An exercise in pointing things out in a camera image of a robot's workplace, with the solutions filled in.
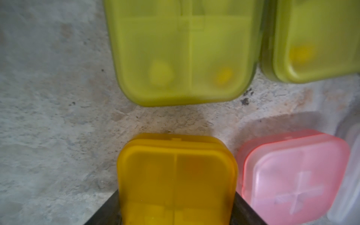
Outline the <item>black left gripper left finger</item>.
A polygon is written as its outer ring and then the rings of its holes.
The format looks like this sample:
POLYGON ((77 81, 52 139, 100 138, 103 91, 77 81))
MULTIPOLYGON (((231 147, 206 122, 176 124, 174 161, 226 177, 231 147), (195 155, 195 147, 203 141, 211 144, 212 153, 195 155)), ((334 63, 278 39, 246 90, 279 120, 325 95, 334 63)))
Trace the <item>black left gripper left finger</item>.
POLYGON ((119 190, 116 190, 110 198, 95 212, 84 225, 121 225, 119 190))

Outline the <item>green pillbox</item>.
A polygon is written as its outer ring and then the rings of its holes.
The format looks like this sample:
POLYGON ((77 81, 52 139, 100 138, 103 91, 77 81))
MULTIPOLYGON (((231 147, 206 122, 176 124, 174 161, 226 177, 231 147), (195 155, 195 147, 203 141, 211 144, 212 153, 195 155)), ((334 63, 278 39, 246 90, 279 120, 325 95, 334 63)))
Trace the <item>green pillbox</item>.
POLYGON ((251 84, 268 1, 104 1, 117 82, 144 107, 225 102, 251 84))
POLYGON ((284 83, 310 83, 360 71, 359 1, 270 1, 262 72, 284 83))

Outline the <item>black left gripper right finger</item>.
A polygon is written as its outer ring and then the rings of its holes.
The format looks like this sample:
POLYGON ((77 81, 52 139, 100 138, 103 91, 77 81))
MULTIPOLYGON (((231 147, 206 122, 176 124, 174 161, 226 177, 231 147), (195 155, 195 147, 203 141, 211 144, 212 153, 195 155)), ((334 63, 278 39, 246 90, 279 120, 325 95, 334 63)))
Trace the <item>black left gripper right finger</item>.
POLYGON ((267 225, 266 222, 236 192, 230 225, 267 225))

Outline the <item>pink pillbox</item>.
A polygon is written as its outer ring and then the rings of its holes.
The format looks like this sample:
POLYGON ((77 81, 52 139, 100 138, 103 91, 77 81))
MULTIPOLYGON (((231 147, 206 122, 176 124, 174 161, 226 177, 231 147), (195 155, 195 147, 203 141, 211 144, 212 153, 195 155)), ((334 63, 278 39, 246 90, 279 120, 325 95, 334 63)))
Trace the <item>pink pillbox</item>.
POLYGON ((236 191, 269 225, 317 220, 332 206, 349 156, 343 139, 316 130, 252 139, 236 155, 236 191))

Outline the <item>clear pillbox white tray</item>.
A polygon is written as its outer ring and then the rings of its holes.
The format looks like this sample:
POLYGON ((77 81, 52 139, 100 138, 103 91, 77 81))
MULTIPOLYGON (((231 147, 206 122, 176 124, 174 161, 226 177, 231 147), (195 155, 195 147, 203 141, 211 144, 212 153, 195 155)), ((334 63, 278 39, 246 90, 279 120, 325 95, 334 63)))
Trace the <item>clear pillbox white tray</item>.
POLYGON ((360 223, 360 115, 348 117, 339 126, 337 137, 350 147, 350 157, 344 179, 327 213, 329 221, 336 225, 360 223))

